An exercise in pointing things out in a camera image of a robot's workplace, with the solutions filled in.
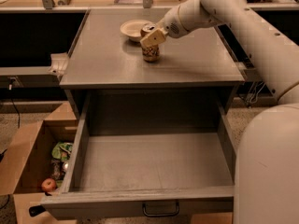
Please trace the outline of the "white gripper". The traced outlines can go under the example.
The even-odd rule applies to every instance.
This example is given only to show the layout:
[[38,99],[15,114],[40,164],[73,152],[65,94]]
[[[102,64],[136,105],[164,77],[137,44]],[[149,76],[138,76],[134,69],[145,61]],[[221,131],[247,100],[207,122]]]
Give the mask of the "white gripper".
[[200,28],[210,28],[221,24],[221,21],[208,13],[201,0],[187,0],[171,8],[164,17],[156,23],[156,28],[146,34],[140,44],[149,48],[162,44],[167,36],[183,37]]

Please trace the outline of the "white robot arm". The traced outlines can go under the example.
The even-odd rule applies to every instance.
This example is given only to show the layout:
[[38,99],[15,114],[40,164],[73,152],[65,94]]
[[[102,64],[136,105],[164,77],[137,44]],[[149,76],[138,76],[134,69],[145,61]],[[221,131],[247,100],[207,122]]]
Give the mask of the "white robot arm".
[[247,0],[187,0],[141,41],[144,48],[225,23],[277,100],[241,137],[235,161],[234,224],[299,224],[299,48]]

